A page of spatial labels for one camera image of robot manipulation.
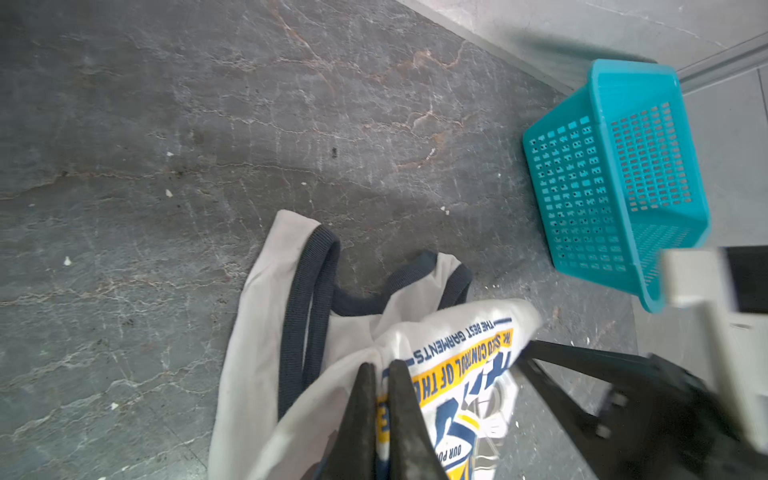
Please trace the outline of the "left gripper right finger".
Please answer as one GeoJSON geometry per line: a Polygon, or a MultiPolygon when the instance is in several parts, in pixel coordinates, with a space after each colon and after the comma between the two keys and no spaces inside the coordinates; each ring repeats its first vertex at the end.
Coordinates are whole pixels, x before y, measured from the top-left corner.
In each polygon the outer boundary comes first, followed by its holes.
{"type": "Polygon", "coordinates": [[[389,478],[447,480],[431,443],[419,401],[403,360],[389,366],[389,478]]]}

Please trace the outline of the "white navy tank top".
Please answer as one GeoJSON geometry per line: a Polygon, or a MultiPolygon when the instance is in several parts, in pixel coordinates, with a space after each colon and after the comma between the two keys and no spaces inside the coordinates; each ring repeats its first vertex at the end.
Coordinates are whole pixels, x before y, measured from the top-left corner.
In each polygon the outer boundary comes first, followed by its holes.
{"type": "Polygon", "coordinates": [[[518,386],[511,368],[541,324],[523,299],[469,301],[470,270],[425,251],[383,291],[338,287],[338,237],[276,215],[240,295],[209,449],[212,479],[309,479],[339,434],[361,366],[376,394],[374,468],[389,467],[389,366],[407,368],[433,452],[451,479],[492,479],[518,386]]]}

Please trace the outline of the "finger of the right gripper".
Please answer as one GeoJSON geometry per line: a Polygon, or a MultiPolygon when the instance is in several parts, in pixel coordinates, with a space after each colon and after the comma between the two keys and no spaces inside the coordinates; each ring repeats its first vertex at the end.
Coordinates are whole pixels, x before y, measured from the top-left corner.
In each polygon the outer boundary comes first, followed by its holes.
{"type": "Polygon", "coordinates": [[[649,479],[669,389],[653,362],[534,340],[515,362],[599,479],[649,479]]]}

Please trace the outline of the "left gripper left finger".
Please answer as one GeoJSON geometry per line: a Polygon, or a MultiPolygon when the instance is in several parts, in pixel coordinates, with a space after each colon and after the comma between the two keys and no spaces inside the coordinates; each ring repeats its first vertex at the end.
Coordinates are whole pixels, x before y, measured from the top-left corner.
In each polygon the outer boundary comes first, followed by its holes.
{"type": "Polygon", "coordinates": [[[376,372],[371,363],[360,366],[333,448],[318,479],[376,478],[376,372]]]}

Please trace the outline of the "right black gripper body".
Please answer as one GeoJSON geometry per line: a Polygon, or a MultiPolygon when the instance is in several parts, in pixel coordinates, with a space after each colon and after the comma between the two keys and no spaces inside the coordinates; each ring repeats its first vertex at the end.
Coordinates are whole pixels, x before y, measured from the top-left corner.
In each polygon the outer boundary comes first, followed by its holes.
{"type": "Polygon", "coordinates": [[[667,303],[692,313],[703,359],[652,354],[638,386],[613,385],[595,427],[616,448],[613,478],[767,476],[767,248],[670,250],[667,303]]]}

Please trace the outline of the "teal plastic basket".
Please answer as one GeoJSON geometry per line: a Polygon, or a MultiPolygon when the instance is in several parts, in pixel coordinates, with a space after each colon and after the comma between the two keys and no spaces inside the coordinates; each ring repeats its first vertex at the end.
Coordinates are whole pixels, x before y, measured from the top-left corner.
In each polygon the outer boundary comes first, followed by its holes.
{"type": "Polygon", "coordinates": [[[597,60],[522,146],[555,268],[663,310],[662,252],[711,230],[675,70],[597,60]]]}

